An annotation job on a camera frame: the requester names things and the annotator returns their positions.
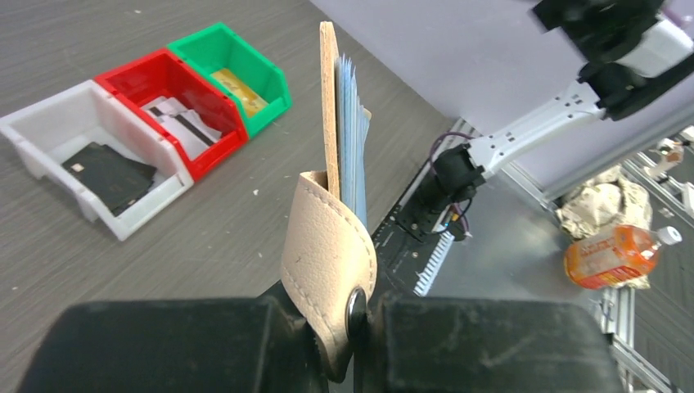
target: bottle cap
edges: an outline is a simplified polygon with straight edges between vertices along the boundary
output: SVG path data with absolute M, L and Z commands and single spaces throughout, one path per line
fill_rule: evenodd
M 658 238 L 661 242 L 672 246 L 682 241 L 682 235 L 679 231 L 673 227 L 665 227 L 658 229 Z

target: white storage bin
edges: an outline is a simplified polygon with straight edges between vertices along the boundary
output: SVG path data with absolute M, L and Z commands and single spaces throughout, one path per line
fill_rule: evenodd
M 193 185 L 174 146 L 91 80 L 1 118 L 0 132 L 34 177 L 66 188 L 87 219 L 100 218 L 121 241 Z M 61 166 L 90 142 L 157 169 L 150 191 L 118 216 Z

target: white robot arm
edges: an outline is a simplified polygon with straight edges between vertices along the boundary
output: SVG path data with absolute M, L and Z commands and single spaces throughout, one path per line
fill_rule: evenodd
M 694 73 L 694 43 L 665 19 L 664 0 L 542 0 L 533 13 L 586 60 L 563 92 L 504 129 L 452 147 L 431 164 L 399 222 L 417 239 L 451 204 L 469 201 L 505 164 L 578 126 L 622 120 Z
M 655 78 L 694 52 L 692 40 L 676 25 L 660 19 L 643 35 L 641 43 L 616 61 L 644 78 Z M 496 174 L 506 163 L 549 138 L 575 127 L 604 120 L 607 109 L 586 81 L 574 81 L 561 94 L 506 128 L 470 143 L 475 165 L 484 167 L 484 177 Z

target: stitching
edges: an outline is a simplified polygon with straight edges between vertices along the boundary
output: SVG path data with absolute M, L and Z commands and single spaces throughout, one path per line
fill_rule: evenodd
M 335 337 L 335 332 L 333 332 L 332 327 L 330 327 L 330 324 L 327 322 L 327 316 L 324 313 L 322 313 L 321 310 L 313 303 L 311 298 L 308 295 L 306 295 L 306 292 L 304 292 L 304 290 L 301 288 L 299 283 L 296 282 L 296 280 L 294 279 L 294 276 L 291 274 L 289 269 L 287 269 L 286 266 L 284 266 L 284 265 L 282 266 L 282 268 L 284 269 L 286 276 L 289 278 L 291 285 L 293 285 L 294 288 L 296 288 L 296 290 L 299 292 L 299 295 L 302 298 L 304 298 L 304 300 L 306 300 L 306 303 L 313 309 L 315 314 L 318 317 L 320 317 L 320 319 L 323 321 L 323 324 L 325 325 L 327 330 L 330 332 L 330 335 L 332 336 L 332 342 L 335 345 L 337 345 L 337 337 Z
M 367 244 L 368 244 L 368 243 L 367 243 L 367 240 L 365 240 L 365 239 L 362 237 L 362 235 L 359 233 L 359 228 L 358 228 L 358 226 L 355 225 L 355 224 L 353 224 L 353 223 L 352 223 L 352 220 L 351 220 L 349 217 L 347 217 L 347 216 L 341 214 L 340 211 L 337 209 L 337 207 L 335 207 L 329 200 L 325 199 L 322 195 L 318 194 L 317 192 L 315 192 L 314 190 L 312 190 L 312 189 L 310 189 L 310 188 L 308 188 L 308 187 L 306 187 L 306 186 L 303 186 L 303 185 L 302 185 L 301 187 L 302 187 L 304 190 L 306 190 L 307 192 L 309 192 L 309 194 L 313 195 L 314 197 L 316 197 L 317 199 L 319 199 L 321 202 L 323 202 L 323 204 L 327 205 L 327 206 L 330 207 L 333 211 L 335 211 L 335 212 L 337 213 L 337 215 L 339 215 L 340 217 L 342 217 L 342 219 L 343 219 L 347 224 L 349 224 L 349 226 L 351 226 L 351 227 L 354 229 L 354 231 L 357 233 L 357 236 L 359 236 L 359 240 L 361 240 L 361 241 L 362 241 L 362 244 L 364 245 L 364 250 L 366 250 L 366 252 L 367 252 L 367 254 L 368 254 L 368 256 L 369 256 L 369 288 L 370 288 L 369 291 L 373 291 L 373 290 L 374 290 L 374 286 L 375 286 L 375 284 L 376 284 L 376 282 L 375 282 L 374 279 L 373 279 L 373 265 L 374 265 L 373 255 L 372 255 L 371 252 L 369 251 L 369 247 L 367 246 Z

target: orange bottle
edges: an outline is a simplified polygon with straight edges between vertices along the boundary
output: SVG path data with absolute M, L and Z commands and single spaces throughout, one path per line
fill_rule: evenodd
M 672 227 L 652 232 L 617 225 L 569 246 L 564 268 L 581 287 L 600 289 L 649 274 L 658 264 L 660 248 L 681 241 Z

